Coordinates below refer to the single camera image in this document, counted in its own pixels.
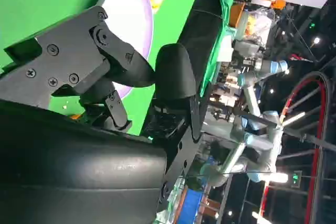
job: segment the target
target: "ceiling light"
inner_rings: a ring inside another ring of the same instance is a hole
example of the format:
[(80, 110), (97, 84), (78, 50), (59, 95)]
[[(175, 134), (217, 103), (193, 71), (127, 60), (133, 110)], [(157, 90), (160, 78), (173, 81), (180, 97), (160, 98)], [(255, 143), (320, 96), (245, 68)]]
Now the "ceiling light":
[(257, 214), (256, 212), (252, 212), (252, 216), (257, 219), (258, 224), (272, 224), (270, 221), (266, 220), (263, 216)]
[(291, 124), (292, 122), (295, 122), (296, 120), (300, 119), (301, 117), (303, 117), (305, 115), (304, 112), (301, 112), (300, 114), (297, 114), (293, 117), (291, 117), (290, 119), (285, 120), (282, 125), (283, 127), (287, 126), (288, 124)]
[(320, 41), (321, 41), (321, 39), (319, 37), (316, 37), (314, 39), (314, 44), (318, 44), (318, 43), (320, 43)]
[(276, 183), (286, 183), (288, 181), (288, 174), (286, 173), (271, 173), (268, 180)]

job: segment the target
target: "green backdrop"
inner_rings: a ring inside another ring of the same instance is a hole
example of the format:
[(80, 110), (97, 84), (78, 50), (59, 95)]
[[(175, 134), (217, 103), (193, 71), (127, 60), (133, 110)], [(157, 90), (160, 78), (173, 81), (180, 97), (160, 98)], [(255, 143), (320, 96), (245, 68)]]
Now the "green backdrop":
[[(34, 32), (94, 5), (97, 0), (0, 0), (0, 48), (5, 48)], [(165, 0), (154, 18), (154, 38), (149, 63), (154, 67), (161, 46), (176, 42), (194, 0)], [(0, 68), (11, 59), (0, 50)], [(133, 126), (139, 134), (154, 86), (133, 89), (123, 100)], [(65, 114), (81, 113), (77, 97), (52, 98), (49, 109)]]

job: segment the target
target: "metal pole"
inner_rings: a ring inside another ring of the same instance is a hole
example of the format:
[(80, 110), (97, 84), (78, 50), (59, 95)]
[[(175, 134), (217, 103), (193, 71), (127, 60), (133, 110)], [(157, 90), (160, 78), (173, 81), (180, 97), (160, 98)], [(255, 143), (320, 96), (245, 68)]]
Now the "metal pole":
[[(278, 190), (278, 191), (286, 191), (288, 193), (294, 193), (294, 194), (300, 194), (300, 195), (304, 195), (307, 196), (308, 193), (306, 191), (301, 191), (301, 190), (295, 190), (295, 189), (291, 189), (291, 188), (287, 188), (287, 187), (279, 187), (279, 186), (268, 186), (268, 188), (273, 189), (273, 190)], [(323, 195), (324, 199), (336, 199), (336, 198), (332, 198), (329, 195)]]
[(257, 206), (256, 204), (254, 204), (254, 203), (252, 203), (252, 202), (250, 202), (250, 201), (248, 201), (248, 200), (245, 200), (245, 203), (248, 203), (248, 204), (250, 204), (251, 206), (254, 206), (254, 207), (259, 208), (259, 206)]
[(319, 121), (316, 122), (312, 122), (304, 127), (298, 128), (299, 131), (307, 131), (309, 129), (313, 129), (314, 127), (316, 127), (317, 125), (319, 125)]
[(221, 207), (219, 208), (219, 212), (218, 212), (219, 215), (218, 215), (216, 224), (221, 224), (221, 222), (222, 222), (222, 217), (223, 217), (224, 209), (225, 209), (225, 206), (226, 206), (227, 196), (229, 195), (232, 178), (233, 178), (233, 174), (230, 174), (229, 179), (227, 180), (226, 185), (225, 185), (223, 200), (222, 200), (222, 203), (221, 203)]
[(244, 204), (245, 204), (245, 201), (246, 201), (247, 190), (248, 190), (249, 185), (250, 185), (250, 179), (248, 179), (248, 181), (247, 181), (247, 186), (246, 186), (246, 190), (245, 190), (245, 194), (244, 194), (244, 200), (243, 200), (242, 208), (240, 209), (240, 213), (239, 213), (238, 224), (240, 224), (240, 221), (241, 221), (241, 218), (242, 218), (241, 216), (243, 215)]
[(291, 107), (288, 108), (287, 113), (290, 113), (293, 109), (295, 109), (297, 106), (299, 106), (301, 103), (307, 101), (309, 98), (314, 96), (320, 91), (320, 87), (314, 89), (310, 93), (306, 94), (304, 97), (302, 97), (300, 100), (298, 100), (296, 103), (294, 103)]
[(291, 157), (300, 157), (300, 156), (310, 155), (310, 154), (313, 154), (314, 152), (315, 152), (315, 150), (307, 150), (307, 151), (304, 151), (304, 152), (297, 152), (297, 153), (293, 153), (293, 154), (278, 156), (277, 160), (283, 160), (283, 159), (287, 159), (287, 158), (291, 158)]

